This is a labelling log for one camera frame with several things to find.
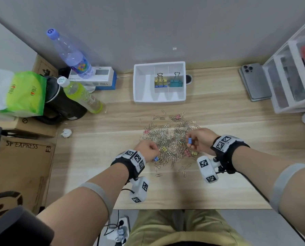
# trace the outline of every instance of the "gray wall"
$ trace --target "gray wall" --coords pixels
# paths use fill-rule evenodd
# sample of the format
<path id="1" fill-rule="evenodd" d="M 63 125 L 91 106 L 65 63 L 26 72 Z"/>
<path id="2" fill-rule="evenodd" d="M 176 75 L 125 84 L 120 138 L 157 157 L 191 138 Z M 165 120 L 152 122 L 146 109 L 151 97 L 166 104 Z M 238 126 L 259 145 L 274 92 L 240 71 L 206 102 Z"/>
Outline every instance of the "gray wall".
<path id="1" fill-rule="evenodd" d="M 126 71 L 271 55 L 305 23 L 305 0 L 0 0 L 0 22 L 57 67 L 49 27 L 93 65 Z"/>

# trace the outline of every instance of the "wooden desk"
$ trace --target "wooden desk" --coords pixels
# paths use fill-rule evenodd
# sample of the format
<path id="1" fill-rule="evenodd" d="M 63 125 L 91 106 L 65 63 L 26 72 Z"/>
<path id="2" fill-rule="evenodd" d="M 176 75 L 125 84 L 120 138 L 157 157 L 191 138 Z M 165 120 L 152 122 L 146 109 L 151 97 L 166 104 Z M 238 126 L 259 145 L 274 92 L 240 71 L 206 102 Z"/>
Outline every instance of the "wooden desk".
<path id="1" fill-rule="evenodd" d="M 185 118 L 197 121 L 201 127 L 238 136 L 252 148 L 305 163 L 305 124 L 301 114 L 275 114 L 270 100 L 251 102 L 237 69 L 188 70 L 193 83 L 187 86 L 187 100 L 182 105 L 134 104 L 132 74 L 119 76 L 115 91 L 95 92 L 98 99 L 107 103 L 108 113 L 88 113 L 63 125 L 73 134 L 67 139 L 58 136 L 47 205 L 109 167 L 118 153 L 134 148 L 151 115 L 163 115 L 161 109 L 167 115 L 185 111 Z M 122 191 L 115 209 L 270 208 L 240 174 L 220 174 L 216 183 L 208 185 L 197 164 L 187 170 L 186 178 L 178 173 L 184 164 L 187 162 L 176 163 L 173 169 L 170 163 L 162 166 L 158 173 L 163 176 L 155 177 L 154 165 L 148 163 L 142 173 L 150 179 L 147 200 L 133 204 L 128 191 Z"/>

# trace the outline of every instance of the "plastic bottle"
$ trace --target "plastic bottle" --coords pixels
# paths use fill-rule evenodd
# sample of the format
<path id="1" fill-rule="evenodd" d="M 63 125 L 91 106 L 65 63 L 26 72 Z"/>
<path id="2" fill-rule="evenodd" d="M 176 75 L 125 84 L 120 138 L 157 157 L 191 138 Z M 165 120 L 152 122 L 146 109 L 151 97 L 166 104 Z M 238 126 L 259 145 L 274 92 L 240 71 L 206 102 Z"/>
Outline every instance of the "plastic bottle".
<path id="1" fill-rule="evenodd" d="M 63 61 L 69 65 L 81 78 L 92 77 L 94 69 L 84 55 L 65 37 L 54 28 L 50 28 L 46 35 L 52 39 L 54 47 Z"/>
<path id="2" fill-rule="evenodd" d="M 59 77 L 57 83 L 64 88 L 66 96 L 87 108 L 91 113 L 99 113 L 103 103 L 89 93 L 81 83 L 69 81 L 66 77 Z"/>

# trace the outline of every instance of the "gray floor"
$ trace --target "gray floor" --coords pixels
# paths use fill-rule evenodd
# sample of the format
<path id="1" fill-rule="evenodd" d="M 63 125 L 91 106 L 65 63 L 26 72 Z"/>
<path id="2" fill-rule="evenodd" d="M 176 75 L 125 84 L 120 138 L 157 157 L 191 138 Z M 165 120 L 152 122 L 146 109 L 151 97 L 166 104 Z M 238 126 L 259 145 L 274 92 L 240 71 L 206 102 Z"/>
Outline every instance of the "gray floor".
<path id="1" fill-rule="evenodd" d="M 111 223 L 117 222 L 117 210 L 111 215 Z M 305 246 L 288 223 L 273 210 L 219 210 L 224 219 L 254 246 Z M 138 217 L 137 210 L 120 210 L 119 216 L 127 215 L 130 226 Z M 180 211 L 175 212 L 174 221 L 181 229 Z M 115 242 L 101 236 L 99 246 L 114 246 Z"/>

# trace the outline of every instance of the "gray elastic band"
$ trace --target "gray elastic band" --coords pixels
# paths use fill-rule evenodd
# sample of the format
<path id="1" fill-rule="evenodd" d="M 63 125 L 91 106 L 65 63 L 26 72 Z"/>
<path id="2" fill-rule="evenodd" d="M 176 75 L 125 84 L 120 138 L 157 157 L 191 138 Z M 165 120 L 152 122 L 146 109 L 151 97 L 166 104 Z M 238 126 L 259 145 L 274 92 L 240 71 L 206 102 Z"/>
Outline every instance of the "gray elastic band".
<path id="1" fill-rule="evenodd" d="M 277 213 L 279 213 L 279 204 L 281 201 L 282 193 L 288 181 L 294 174 L 296 174 L 299 170 L 303 168 L 305 168 L 305 164 L 302 163 L 295 163 L 293 165 L 290 165 L 289 167 L 287 167 L 285 170 L 282 171 L 282 173 L 275 181 L 273 185 L 272 195 L 270 198 L 270 206 Z"/>
<path id="2" fill-rule="evenodd" d="M 108 218 L 110 218 L 114 206 L 111 204 L 111 202 L 110 202 L 109 198 L 107 197 L 105 191 L 100 186 L 98 186 L 97 184 L 94 184 L 94 183 L 91 183 L 91 182 L 85 182 L 85 183 L 81 184 L 79 187 L 89 188 L 92 191 L 94 191 L 97 195 L 99 195 L 100 198 L 102 199 L 102 201 L 105 203 L 105 206 L 107 207 Z"/>

